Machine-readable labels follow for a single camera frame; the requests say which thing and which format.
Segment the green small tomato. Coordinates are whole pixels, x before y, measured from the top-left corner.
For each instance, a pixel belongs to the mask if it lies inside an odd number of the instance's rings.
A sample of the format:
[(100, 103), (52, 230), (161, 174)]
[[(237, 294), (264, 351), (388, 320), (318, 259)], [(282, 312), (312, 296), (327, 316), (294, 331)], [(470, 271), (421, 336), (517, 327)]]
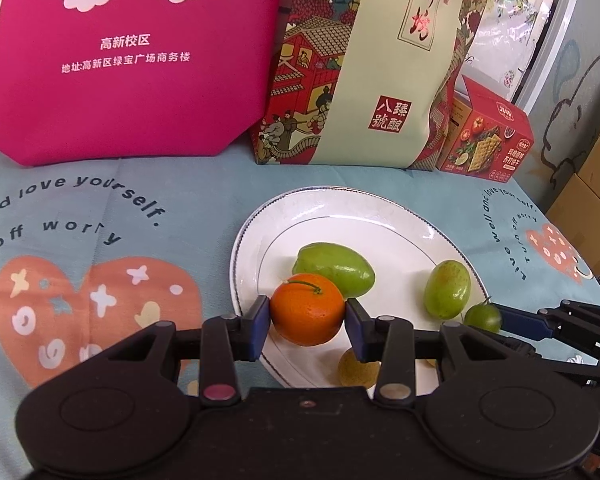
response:
[(479, 330), (497, 334), (502, 327), (500, 310), (490, 299), (474, 304), (464, 314), (463, 323)]

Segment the large green oval fruit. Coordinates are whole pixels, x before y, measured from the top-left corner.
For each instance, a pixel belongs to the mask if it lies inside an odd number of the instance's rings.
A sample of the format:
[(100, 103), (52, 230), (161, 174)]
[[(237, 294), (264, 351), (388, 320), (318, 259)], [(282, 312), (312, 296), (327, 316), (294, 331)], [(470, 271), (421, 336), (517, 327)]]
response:
[(299, 249), (293, 274), (316, 274), (334, 283), (344, 299), (358, 298), (369, 292), (376, 281), (370, 263), (353, 249), (318, 242)]

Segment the green round fruit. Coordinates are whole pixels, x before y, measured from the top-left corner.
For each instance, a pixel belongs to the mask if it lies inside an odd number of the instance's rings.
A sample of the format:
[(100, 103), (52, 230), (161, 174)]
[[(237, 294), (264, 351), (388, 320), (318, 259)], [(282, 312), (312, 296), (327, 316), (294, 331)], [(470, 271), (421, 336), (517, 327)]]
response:
[(469, 272), (463, 263), (445, 260), (431, 271), (424, 291), (424, 308), (439, 320), (460, 315), (471, 292)]

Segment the orange with stem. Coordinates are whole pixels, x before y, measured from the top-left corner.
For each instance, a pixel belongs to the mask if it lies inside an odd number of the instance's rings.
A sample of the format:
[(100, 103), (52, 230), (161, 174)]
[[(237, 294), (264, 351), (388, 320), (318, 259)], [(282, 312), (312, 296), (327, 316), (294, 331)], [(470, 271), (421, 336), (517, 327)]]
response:
[(271, 320), (279, 336), (301, 347), (326, 344), (340, 331), (344, 305), (340, 290), (328, 278), (300, 273), (273, 292)]

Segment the white ceramic plate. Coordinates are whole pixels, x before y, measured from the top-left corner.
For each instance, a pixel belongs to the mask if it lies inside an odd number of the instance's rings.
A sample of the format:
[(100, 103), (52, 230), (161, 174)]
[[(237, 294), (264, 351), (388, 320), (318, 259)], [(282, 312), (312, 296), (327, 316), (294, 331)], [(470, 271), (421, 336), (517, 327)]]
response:
[(466, 269), (470, 306), (488, 299), (469, 260), (413, 211), (353, 188), (298, 188), (261, 205), (240, 228), (230, 254), (230, 296), (244, 314), (291, 275), (325, 270), (373, 318), (392, 315), (437, 330), (440, 321), (422, 300), (431, 272), (446, 260)]

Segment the cardboard boxes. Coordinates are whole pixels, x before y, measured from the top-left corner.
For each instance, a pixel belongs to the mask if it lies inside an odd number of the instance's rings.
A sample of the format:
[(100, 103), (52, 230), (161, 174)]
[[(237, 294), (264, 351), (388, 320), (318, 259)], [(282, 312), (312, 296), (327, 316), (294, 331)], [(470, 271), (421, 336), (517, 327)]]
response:
[(547, 218), (600, 276), (600, 134), (581, 166), (554, 200)]

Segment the light blue printed tablecloth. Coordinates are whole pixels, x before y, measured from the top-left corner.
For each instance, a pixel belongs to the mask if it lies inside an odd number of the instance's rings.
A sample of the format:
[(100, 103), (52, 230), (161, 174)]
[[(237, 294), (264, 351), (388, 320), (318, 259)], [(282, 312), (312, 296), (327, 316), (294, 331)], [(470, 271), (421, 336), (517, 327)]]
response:
[(515, 182), (353, 166), (261, 166), (235, 143), (215, 157), (89, 160), (23, 168), (0, 154), (0, 272), (41, 257), (79, 285), (90, 266), (152, 257), (187, 271), (204, 312), (230, 308), (234, 238), (257, 206), (314, 185), (370, 192), (442, 229), (489, 295), (536, 310), (563, 299), (600, 304), (600, 284), (552, 268), (524, 240), (544, 214)]

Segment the red cracker box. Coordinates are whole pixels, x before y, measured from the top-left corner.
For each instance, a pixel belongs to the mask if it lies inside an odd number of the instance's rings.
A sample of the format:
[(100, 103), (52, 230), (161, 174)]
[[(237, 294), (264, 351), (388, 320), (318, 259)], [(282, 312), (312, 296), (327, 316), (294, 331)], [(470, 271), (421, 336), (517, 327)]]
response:
[(437, 170), (505, 183), (533, 146), (529, 119), (477, 81), (463, 81), (467, 94), (454, 96)]

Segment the red patterned gift bag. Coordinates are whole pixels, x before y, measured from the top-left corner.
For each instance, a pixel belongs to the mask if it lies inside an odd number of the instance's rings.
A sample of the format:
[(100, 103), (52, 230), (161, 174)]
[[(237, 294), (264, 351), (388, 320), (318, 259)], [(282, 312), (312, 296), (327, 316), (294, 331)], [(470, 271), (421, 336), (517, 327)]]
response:
[(488, 0), (291, 0), (259, 164), (430, 170)]

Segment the magenta tote bag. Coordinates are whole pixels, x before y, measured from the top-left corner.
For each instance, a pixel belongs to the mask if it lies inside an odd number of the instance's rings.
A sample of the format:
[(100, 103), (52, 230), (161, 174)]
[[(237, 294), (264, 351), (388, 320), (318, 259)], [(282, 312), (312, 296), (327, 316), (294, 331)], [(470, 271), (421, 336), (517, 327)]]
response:
[(264, 114), (279, 0), (3, 0), (0, 152), (221, 153)]

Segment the white floral plastic bag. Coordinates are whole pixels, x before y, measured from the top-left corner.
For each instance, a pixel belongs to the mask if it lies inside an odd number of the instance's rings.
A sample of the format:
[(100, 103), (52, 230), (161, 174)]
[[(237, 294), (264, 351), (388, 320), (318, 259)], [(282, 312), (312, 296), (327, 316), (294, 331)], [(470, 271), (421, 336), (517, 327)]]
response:
[(462, 74), (512, 102), (556, 0), (488, 0)]

